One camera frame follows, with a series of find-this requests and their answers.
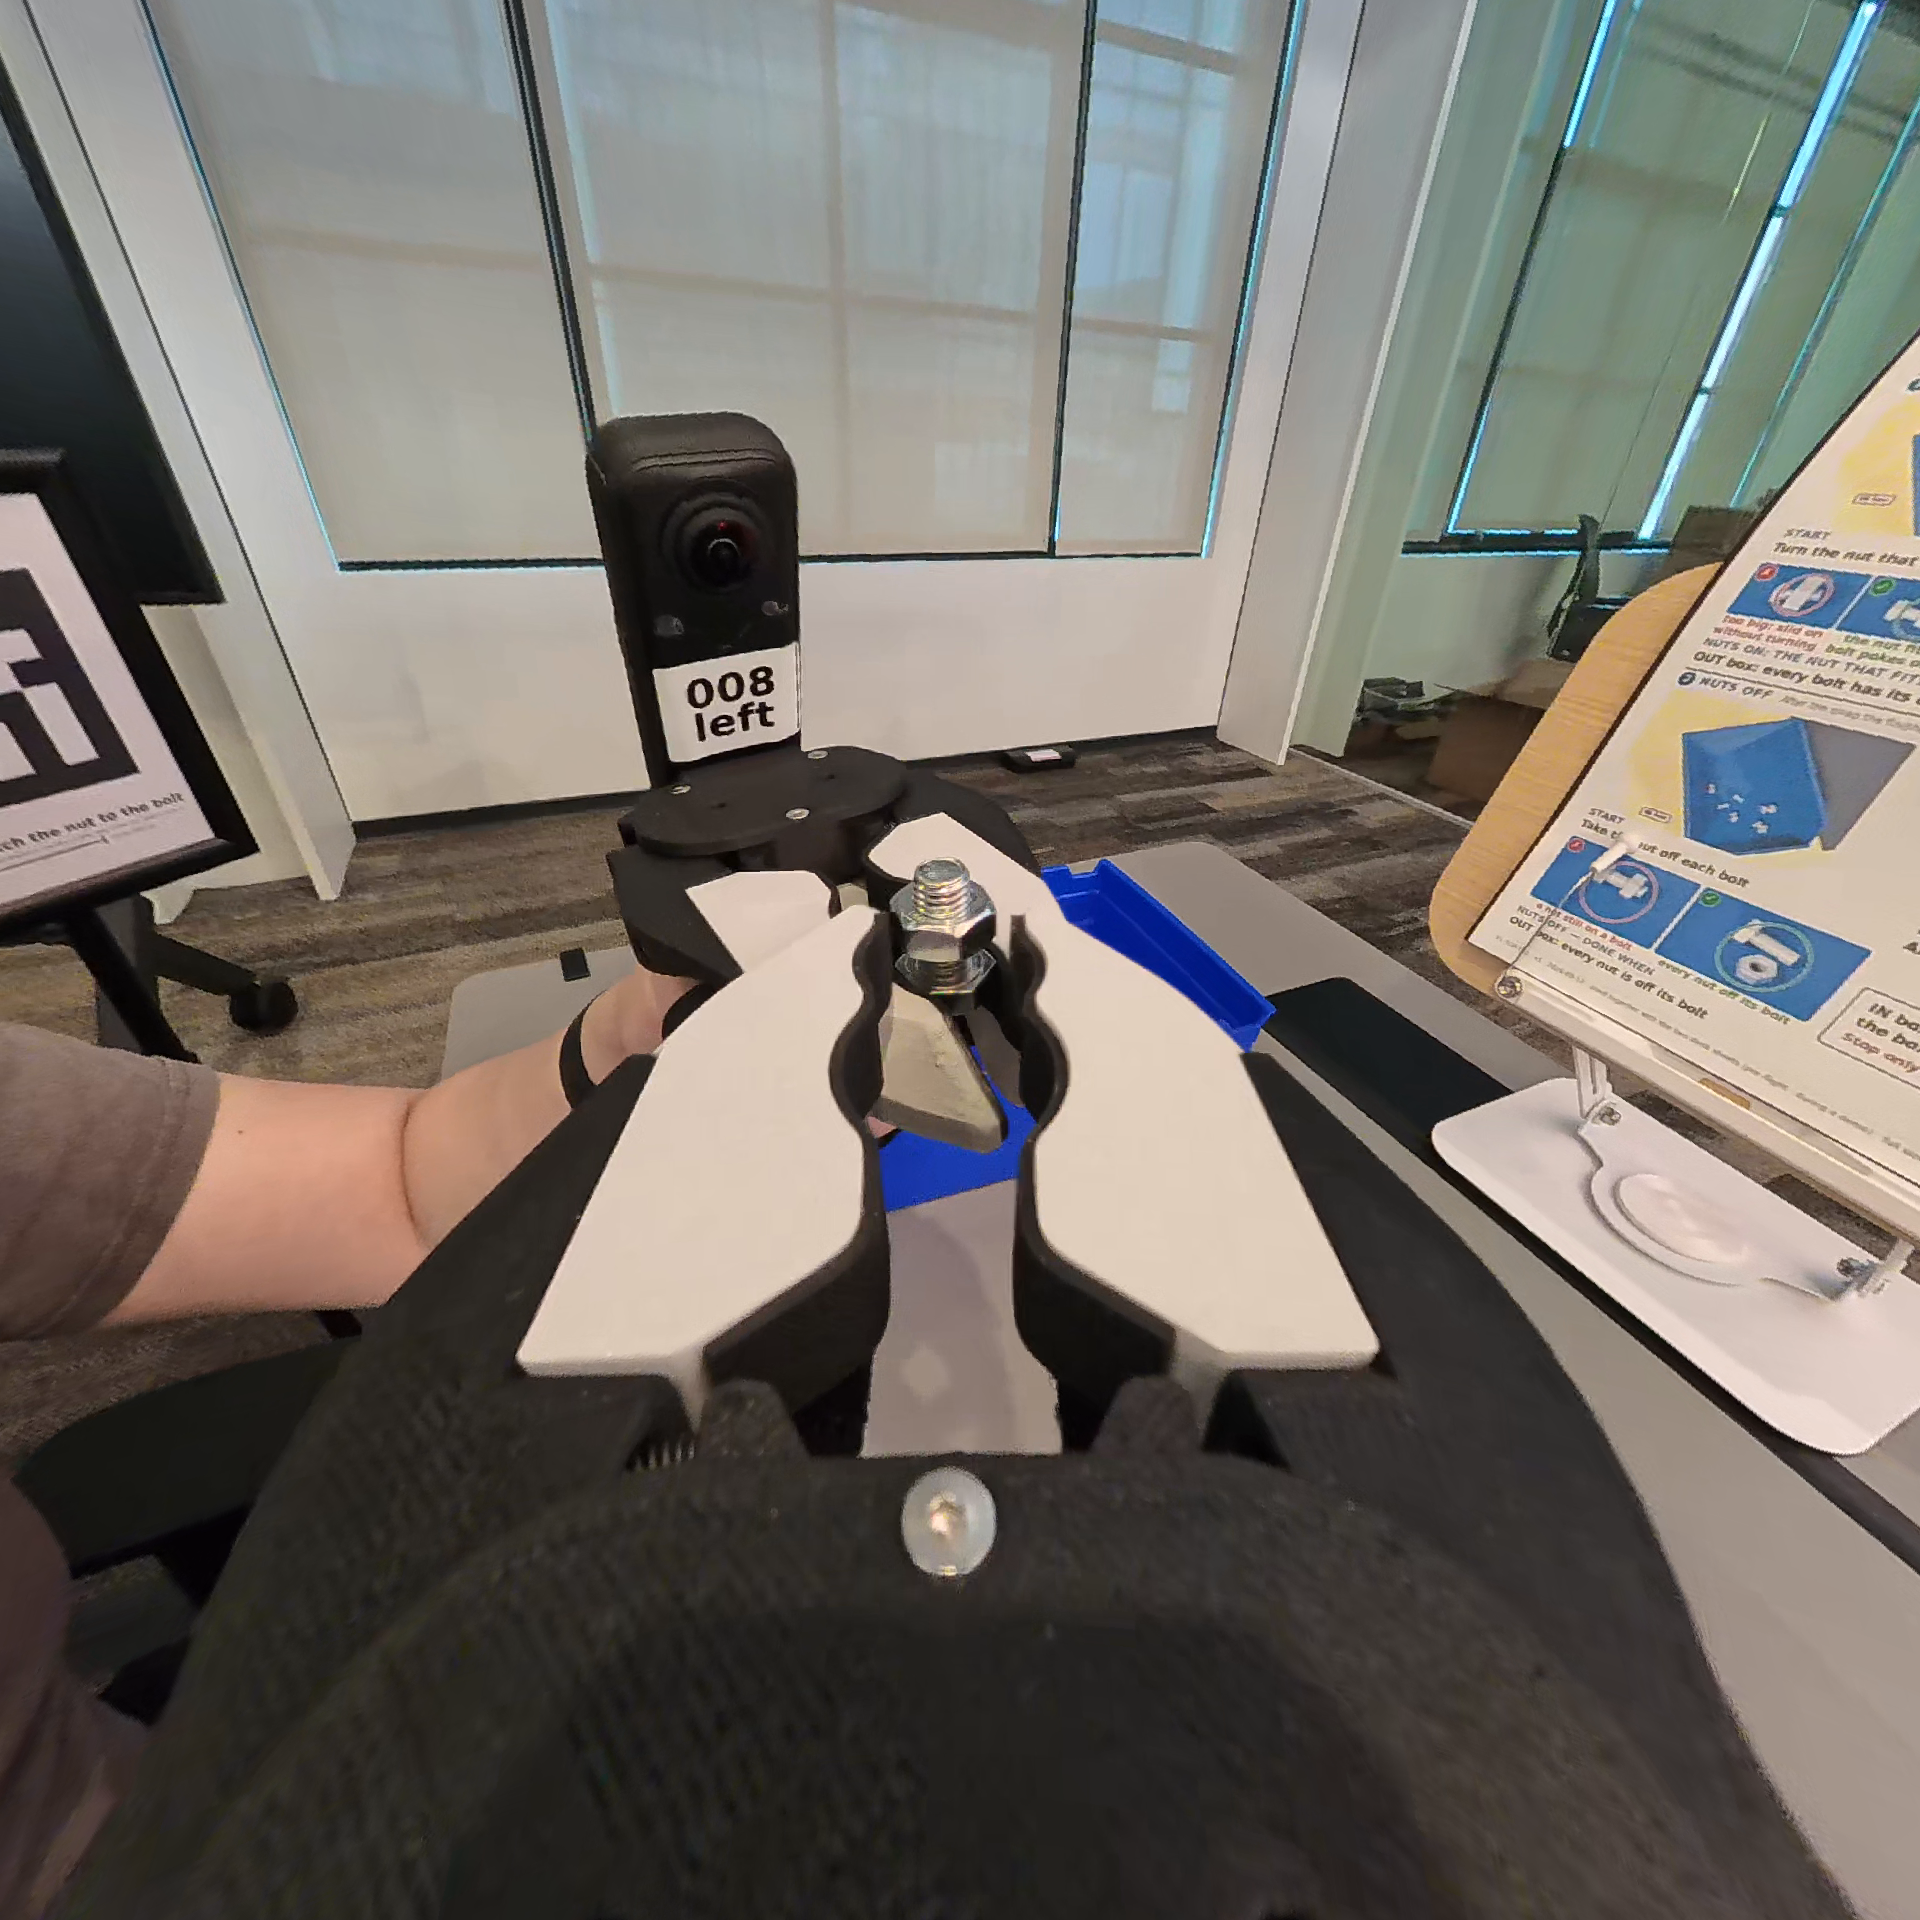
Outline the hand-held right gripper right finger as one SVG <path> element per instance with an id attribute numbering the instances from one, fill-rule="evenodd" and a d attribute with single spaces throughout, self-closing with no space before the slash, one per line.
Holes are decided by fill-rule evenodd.
<path id="1" fill-rule="evenodd" d="M 1164 1377 L 1359 1371 L 1381 1342 L 1261 1099 L 1200 1006 L 1056 913 L 1012 921 L 1015 1323 L 1066 1403 Z"/>

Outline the teal tinted window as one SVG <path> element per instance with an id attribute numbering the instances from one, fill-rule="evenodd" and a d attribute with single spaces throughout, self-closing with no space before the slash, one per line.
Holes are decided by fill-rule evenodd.
<path id="1" fill-rule="evenodd" d="M 1421 234 L 1415 553 L 1674 539 L 1914 337 L 1914 6 L 1477 6 Z"/>

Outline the white metal stand base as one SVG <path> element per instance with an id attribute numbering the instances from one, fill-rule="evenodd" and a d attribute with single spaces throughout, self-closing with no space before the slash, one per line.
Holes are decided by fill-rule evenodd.
<path id="1" fill-rule="evenodd" d="M 1617 1095 L 1546 1079 L 1430 1147 L 1783 1439 L 1857 1456 L 1914 1416 L 1914 1284 Z"/>

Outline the large window with blinds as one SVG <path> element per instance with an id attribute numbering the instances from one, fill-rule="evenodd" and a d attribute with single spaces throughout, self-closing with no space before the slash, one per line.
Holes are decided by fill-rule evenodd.
<path id="1" fill-rule="evenodd" d="M 573 562 L 735 412 L 807 561 L 1200 553 L 1292 6 L 144 6 L 327 556 Z"/>

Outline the silver hex bolt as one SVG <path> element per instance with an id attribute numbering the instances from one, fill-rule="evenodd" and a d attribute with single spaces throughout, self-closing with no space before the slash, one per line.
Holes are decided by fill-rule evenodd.
<path id="1" fill-rule="evenodd" d="M 960 880 L 974 880 L 960 860 L 933 858 L 913 870 L 906 886 L 917 883 L 918 887 L 946 887 Z M 978 951 L 958 951 L 946 944 L 906 944 L 897 929 L 896 935 L 896 972 L 901 984 L 911 995 L 930 1001 L 962 1001 L 976 995 L 996 968 L 996 937 Z"/>

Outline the black framed marker sign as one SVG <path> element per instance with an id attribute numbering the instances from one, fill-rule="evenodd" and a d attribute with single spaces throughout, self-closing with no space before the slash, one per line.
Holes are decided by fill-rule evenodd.
<path id="1" fill-rule="evenodd" d="M 53 448 L 2 455 L 2 931 L 192 880 L 255 838 Z"/>

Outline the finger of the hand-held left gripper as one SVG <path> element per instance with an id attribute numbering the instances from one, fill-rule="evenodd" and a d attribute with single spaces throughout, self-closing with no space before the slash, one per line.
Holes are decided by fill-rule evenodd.
<path id="1" fill-rule="evenodd" d="M 1006 810 L 946 776 L 910 774 L 901 822 L 864 850 L 862 872 L 873 887 L 897 887 L 937 858 L 962 865 L 998 920 L 1049 920 L 1049 887 Z"/>
<path id="2" fill-rule="evenodd" d="M 840 910 L 838 894 L 813 873 L 730 873 L 689 887 L 688 900 L 742 972 Z M 880 1095 L 871 1132 L 904 1132 L 976 1154 L 992 1152 L 1007 1135 L 998 1095 L 976 1064 L 960 1017 L 903 984 L 894 985 L 880 1017 Z"/>

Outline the light wooden backing board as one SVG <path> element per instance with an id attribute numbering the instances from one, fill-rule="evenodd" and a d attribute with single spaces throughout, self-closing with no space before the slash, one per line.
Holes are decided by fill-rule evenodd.
<path id="1" fill-rule="evenodd" d="M 1430 946 L 1470 993 L 1495 999 L 1503 972 L 1502 961 L 1471 944 L 1477 924 L 1542 840 L 1721 572 L 1721 561 L 1680 572 L 1604 622 L 1434 883 Z"/>

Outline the black mesh office chair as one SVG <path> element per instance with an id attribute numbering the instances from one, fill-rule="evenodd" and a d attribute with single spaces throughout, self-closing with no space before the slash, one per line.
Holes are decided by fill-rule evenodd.
<path id="1" fill-rule="evenodd" d="M 111 1712 L 156 1727 L 168 1705 L 266 1478 L 360 1342 L 321 1323 L 321 1345 L 88 1412 L 16 1470 L 64 1561 L 69 1659 Z"/>

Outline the person's left forearm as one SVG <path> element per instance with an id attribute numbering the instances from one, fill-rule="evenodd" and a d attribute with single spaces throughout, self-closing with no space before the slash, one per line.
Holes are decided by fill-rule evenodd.
<path id="1" fill-rule="evenodd" d="M 383 1306 L 569 1116 L 561 1035 L 426 1088 L 218 1079 L 185 1200 L 117 1327 Z"/>

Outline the black rolling sign stand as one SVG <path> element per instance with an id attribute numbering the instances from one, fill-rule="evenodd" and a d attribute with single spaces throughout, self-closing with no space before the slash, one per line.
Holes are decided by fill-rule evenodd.
<path id="1" fill-rule="evenodd" d="M 281 1033 L 298 1015 L 289 982 L 183 944 L 160 931 L 144 897 L 69 910 L 55 920 L 55 935 L 92 982 L 95 1043 L 108 1050 L 199 1060 L 160 1006 L 161 982 L 221 1001 L 229 1023 L 250 1035 Z"/>

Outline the blue plastic bin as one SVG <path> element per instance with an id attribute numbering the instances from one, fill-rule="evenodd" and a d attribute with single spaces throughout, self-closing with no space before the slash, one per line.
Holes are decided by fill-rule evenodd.
<path id="1" fill-rule="evenodd" d="M 1263 1033 L 1276 1014 L 1272 1001 L 1118 865 L 1104 858 L 1082 872 L 1060 865 L 1040 876 L 1071 926 L 1167 984 L 1238 1050 L 1249 1050 Z M 998 1098 L 1006 1139 L 993 1150 L 968 1150 L 906 1132 L 894 1135 L 880 1146 L 887 1215 L 1016 1177 L 1023 1140 L 1033 1132 L 1033 1119 L 1016 1095 L 1016 1064 L 989 1066 L 978 1044 L 972 1047 L 972 1059 Z"/>

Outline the smooth black table pad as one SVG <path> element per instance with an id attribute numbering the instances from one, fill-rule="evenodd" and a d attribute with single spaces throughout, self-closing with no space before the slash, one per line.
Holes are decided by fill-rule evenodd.
<path id="1" fill-rule="evenodd" d="M 1277 993 L 1263 1033 L 1399 1146 L 1437 1163 L 1432 1130 L 1509 1088 L 1346 977 Z"/>

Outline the person's left hand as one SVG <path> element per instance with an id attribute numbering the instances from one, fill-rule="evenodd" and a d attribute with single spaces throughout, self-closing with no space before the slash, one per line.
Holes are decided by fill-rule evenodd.
<path id="1" fill-rule="evenodd" d="M 557 1073 L 566 1110 L 580 1110 L 625 1060 L 652 1059 L 668 1017 L 695 988 L 692 978 L 641 968 L 598 993 L 559 1033 Z"/>

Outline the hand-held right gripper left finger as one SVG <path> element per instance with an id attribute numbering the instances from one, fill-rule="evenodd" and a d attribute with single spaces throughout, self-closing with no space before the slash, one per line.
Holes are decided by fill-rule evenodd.
<path id="1" fill-rule="evenodd" d="M 888 1240 L 868 1114 L 890 937 L 830 916 L 661 1043 L 527 1327 L 527 1377 L 729 1382 L 793 1409 L 873 1367 Z"/>

